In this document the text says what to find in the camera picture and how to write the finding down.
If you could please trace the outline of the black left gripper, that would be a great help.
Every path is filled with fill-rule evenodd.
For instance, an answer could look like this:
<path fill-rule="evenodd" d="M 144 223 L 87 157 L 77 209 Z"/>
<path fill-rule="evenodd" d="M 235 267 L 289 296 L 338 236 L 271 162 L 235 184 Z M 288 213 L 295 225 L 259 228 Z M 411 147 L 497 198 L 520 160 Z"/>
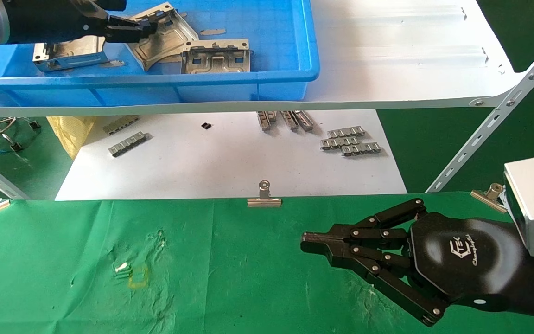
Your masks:
<path fill-rule="evenodd" d="M 6 44 L 65 42 L 104 29 L 106 42 L 137 44 L 156 33 L 155 20 L 133 21 L 107 12 L 126 8 L 126 0 L 7 0 Z"/>

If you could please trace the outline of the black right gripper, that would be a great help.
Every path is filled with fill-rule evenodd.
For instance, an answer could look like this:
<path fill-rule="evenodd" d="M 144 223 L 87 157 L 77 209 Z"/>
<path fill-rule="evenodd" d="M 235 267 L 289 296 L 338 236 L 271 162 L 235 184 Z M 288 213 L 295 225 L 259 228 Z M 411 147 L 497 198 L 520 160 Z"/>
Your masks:
<path fill-rule="evenodd" d="M 413 260 L 358 246 L 403 245 L 407 231 L 398 226 L 411 220 Z M 448 304 L 534 316 L 534 257 L 511 223 L 427 214 L 415 198 L 356 224 L 305 232 L 301 249 L 353 271 L 426 326 L 436 325 Z"/>

